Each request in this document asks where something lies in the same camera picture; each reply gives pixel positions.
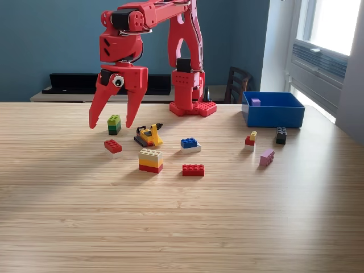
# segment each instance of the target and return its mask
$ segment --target sunlight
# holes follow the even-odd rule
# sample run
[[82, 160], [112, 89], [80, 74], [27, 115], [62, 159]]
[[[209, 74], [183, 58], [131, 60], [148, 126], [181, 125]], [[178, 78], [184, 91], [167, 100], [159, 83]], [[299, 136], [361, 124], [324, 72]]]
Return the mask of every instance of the sunlight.
[[317, 0], [311, 43], [350, 55], [361, 0]]

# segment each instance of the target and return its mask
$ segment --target blue lego brick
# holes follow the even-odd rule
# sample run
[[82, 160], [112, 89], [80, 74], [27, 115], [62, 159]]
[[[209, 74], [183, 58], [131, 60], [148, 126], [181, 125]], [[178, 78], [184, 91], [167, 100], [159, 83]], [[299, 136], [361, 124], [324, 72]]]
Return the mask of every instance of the blue lego brick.
[[183, 149], [197, 147], [197, 140], [195, 140], [194, 138], [182, 139], [181, 146], [183, 147]]

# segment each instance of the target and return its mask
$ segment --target lego vehicle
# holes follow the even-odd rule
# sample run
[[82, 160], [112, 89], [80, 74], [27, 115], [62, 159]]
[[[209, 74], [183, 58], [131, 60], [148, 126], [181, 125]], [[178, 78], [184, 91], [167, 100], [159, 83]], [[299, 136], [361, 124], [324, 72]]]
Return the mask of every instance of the lego vehicle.
[[163, 144], [162, 139], [158, 136], [158, 130], [162, 128], [162, 123], [153, 124], [150, 129], [146, 126], [138, 127], [134, 140], [142, 147], [159, 146]]

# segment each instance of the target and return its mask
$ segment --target chair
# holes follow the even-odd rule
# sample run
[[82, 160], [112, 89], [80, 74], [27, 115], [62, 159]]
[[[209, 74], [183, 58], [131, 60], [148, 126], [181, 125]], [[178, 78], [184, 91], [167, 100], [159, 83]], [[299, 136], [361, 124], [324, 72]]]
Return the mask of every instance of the chair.
[[236, 67], [230, 67], [229, 80], [225, 92], [225, 104], [231, 104], [231, 97], [233, 97], [233, 104], [242, 104], [243, 92], [248, 91], [251, 74]]

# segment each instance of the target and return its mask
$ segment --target green lego brick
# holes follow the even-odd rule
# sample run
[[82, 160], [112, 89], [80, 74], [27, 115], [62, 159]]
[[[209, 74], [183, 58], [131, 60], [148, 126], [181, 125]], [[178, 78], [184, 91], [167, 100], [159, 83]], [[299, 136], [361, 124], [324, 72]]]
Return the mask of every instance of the green lego brick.
[[119, 115], [112, 115], [109, 120], [107, 121], [108, 126], [116, 126], [120, 122]]
[[116, 131], [114, 131], [114, 130], [109, 130], [109, 135], [118, 135], [118, 134], [119, 134], [119, 132], [120, 132], [120, 129], [119, 129], [119, 130], [116, 130]]
[[108, 126], [109, 131], [116, 131], [118, 129], [121, 129], [121, 123], [119, 122], [116, 126]]
[[116, 130], [109, 130], [109, 135], [118, 135], [121, 130], [121, 127], [118, 127]]

